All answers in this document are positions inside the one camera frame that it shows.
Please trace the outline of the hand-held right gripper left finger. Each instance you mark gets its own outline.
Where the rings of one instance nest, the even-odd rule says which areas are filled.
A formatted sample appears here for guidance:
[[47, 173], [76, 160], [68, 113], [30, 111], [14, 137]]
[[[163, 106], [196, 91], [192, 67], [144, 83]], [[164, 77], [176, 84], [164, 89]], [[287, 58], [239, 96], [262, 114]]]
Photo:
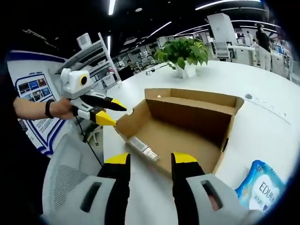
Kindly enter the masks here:
[[123, 225], [129, 198], [131, 157], [105, 161], [96, 176], [51, 160], [43, 186], [45, 225]]

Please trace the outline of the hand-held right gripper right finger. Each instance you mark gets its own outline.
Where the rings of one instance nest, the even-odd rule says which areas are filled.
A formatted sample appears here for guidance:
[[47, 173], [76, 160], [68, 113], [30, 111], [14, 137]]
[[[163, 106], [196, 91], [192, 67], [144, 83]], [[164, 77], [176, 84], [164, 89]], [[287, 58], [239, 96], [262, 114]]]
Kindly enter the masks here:
[[241, 205], [236, 192], [214, 174], [205, 174], [191, 155], [171, 154], [172, 194], [180, 225], [254, 225], [259, 210]]

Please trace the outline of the person's left hand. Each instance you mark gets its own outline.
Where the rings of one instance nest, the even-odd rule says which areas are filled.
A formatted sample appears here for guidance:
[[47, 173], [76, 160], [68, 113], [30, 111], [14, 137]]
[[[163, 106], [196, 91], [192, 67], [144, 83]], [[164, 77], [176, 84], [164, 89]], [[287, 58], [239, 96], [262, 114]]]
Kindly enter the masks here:
[[72, 112], [71, 102], [66, 98], [50, 103], [49, 112], [53, 117], [62, 120], [70, 120], [75, 117]]

